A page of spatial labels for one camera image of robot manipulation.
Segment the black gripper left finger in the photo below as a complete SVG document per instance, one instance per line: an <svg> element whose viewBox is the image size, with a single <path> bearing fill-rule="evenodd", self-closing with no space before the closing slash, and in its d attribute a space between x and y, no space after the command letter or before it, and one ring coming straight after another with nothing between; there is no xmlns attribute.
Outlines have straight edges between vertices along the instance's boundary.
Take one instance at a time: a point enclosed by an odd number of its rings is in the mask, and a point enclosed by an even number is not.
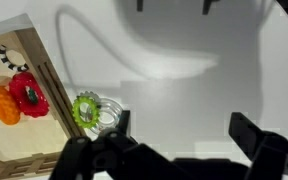
<svg viewBox="0 0 288 180"><path fill-rule="evenodd" d="M125 168L124 151L136 140L130 136L130 110L123 110L113 128L101 131L95 140L88 136L70 138L49 177L49 180L93 180L94 175L106 171L116 178Z"/></svg>

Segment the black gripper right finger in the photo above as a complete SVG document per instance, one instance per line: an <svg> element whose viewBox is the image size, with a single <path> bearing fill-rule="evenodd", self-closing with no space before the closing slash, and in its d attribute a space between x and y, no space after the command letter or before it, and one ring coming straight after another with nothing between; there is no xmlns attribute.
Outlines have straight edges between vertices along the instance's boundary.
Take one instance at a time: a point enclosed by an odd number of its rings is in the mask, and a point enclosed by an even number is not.
<svg viewBox="0 0 288 180"><path fill-rule="evenodd" d="M261 130L241 112L231 114L228 133L251 161L244 180L282 180L288 175L288 140Z"/></svg>

